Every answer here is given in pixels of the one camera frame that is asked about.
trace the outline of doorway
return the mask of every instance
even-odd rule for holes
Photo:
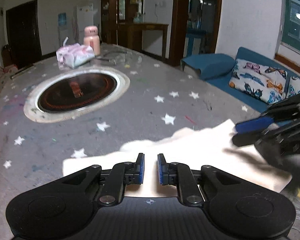
[[[214,53],[218,39],[222,0],[173,0],[169,64],[183,57]]]
[[[8,43],[13,63],[23,68],[41,60],[37,17],[38,1],[30,1],[6,11]]]

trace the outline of wooden door frame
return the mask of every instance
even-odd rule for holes
[[[35,5],[35,21],[36,21],[36,34],[35,34],[35,37],[36,37],[36,40],[38,41],[38,49],[39,49],[39,55],[40,55],[40,59],[42,59],[42,50],[41,50],[41,43],[40,43],[40,36],[39,36],[39,25],[38,25],[38,0],[32,0],[32,1],[29,1],[29,2],[26,2],[26,3],[22,3],[22,4],[19,4],[18,6],[15,6],[15,7],[12,7],[10,8],[9,10],[12,10],[12,9],[15,9],[15,8],[18,8],[19,6],[23,6],[23,5],[26,5],[26,4],[31,4],[31,3],[34,3]],[[8,11],[9,10],[6,10],[6,27],[7,27],[7,38],[8,38],[8,44],[11,44],[11,37],[10,37],[10,21],[9,21],[9,13]]]
[[[222,0],[217,0],[215,18],[213,23],[213,36],[211,41],[210,53],[216,51]],[[183,58],[184,44],[186,41],[187,17],[185,17],[185,7],[188,8],[188,0],[173,0],[171,36],[169,48],[169,64],[179,66]]]

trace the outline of wooden desk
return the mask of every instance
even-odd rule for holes
[[[165,61],[167,48],[167,33],[168,24],[159,23],[119,23],[107,27],[107,43],[111,44],[111,31],[118,30],[127,32],[128,35],[128,49],[133,49],[133,33],[140,31],[162,31],[162,61]]]

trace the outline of thermos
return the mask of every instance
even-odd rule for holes
[[[83,44],[92,47],[94,55],[100,55],[100,38],[96,26],[85,27]]]

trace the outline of towel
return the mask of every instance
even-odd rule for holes
[[[187,164],[192,170],[211,165],[270,190],[280,192],[292,176],[267,164],[253,145],[237,148],[232,144],[234,123],[227,120],[214,128],[194,131],[182,128],[171,137],[153,142],[137,140],[125,143],[118,152],[107,155],[66,159],[63,175],[69,175],[93,164],[111,169],[116,163],[135,162],[138,153],[145,154],[145,175],[142,185],[129,185],[125,196],[177,196],[175,186],[161,186],[158,180],[157,155],[163,153],[168,163]]]

